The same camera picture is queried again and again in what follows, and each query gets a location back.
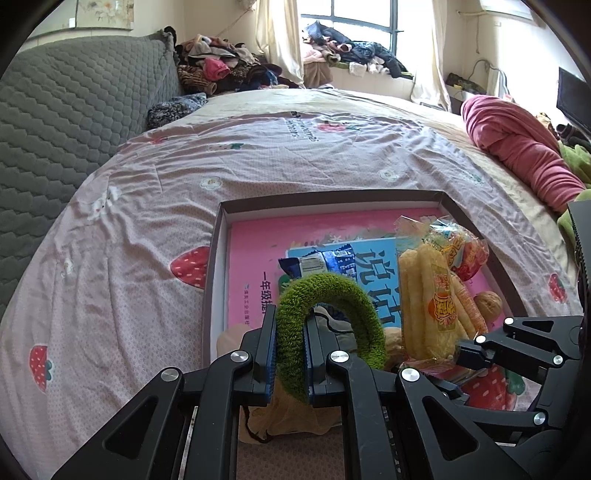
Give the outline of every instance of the candy wrapper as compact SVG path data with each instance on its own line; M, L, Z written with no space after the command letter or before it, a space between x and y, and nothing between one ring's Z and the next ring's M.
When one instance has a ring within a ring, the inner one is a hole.
M290 278L333 272L357 281L355 253L350 244L327 252L314 251L303 257L280 258L279 266Z
M470 230L449 218L429 224L400 217L395 222L397 236L415 239L440 251L450 270L462 281L470 280L488 260L488 245Z

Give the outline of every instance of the blue snack package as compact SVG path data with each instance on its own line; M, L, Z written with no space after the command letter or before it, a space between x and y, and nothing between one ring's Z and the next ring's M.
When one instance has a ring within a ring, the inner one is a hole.
M279 266L290 278L333 272L346 275L357 282L355 253L350 244L327 252L316 250L303 257L280 258Z

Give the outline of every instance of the pink clothing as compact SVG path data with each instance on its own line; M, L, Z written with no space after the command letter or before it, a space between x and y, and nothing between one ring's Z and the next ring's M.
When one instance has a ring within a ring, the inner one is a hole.
M585 189L560 156L556 139L524 108L477 95L462 105L462 117L474 144L498 157L556 212L563 213Z
M313 63L315 61L326 61L322 55L322 52L314 49L312 45L309 43L302 42L300 44L301 49L301 59L304 65L309 63Z
M221 60L216 59L205 59L203 65L203 75L210 82L222 80L226 75L230 73L230 68Z

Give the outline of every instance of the snack bag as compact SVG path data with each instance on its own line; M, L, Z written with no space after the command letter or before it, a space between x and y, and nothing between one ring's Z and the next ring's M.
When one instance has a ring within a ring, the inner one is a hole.
M428 244L398 259L402 294L402 337L415 360L451 360L468 336L458 320L447 262Z
M357 282L355 253L350 244L327 252L317 250L303 257L280 258L279 266L290 278L333 272L346 275Z
M437 248L460 280L470 280L488 260L488 245L470 230L448 219L430 225L425 243Z
M461 279L449 268L457 251L433 225L400 218L396 227L403 250L398 252L398 269L402 343L408 357L404 366L446 380L470 375L470 370L454 365L456 344L488 328Z
M395 223L397 237L420 239L440 251L447 266L460 280L470 280L488 260L488 245L470 230L449 218L429 224L400 217Z

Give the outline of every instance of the green blanket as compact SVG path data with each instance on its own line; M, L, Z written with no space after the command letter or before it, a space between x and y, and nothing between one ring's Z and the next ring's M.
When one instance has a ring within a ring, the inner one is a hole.
M575 202L580 202L582 200L591 200L591 190L583 190L579 196L575 198ZM573 249L576 248L576 240L574 238L574 230L573 230L573 220L570 217L570 212L566 210L560 218L558 219L558 227L562 231L562 234L565 238L570 240L570 244L573 246Z
M588 189L591 189L591 154L580 145L574 148L558 142L560 145L560 155L573 172Z

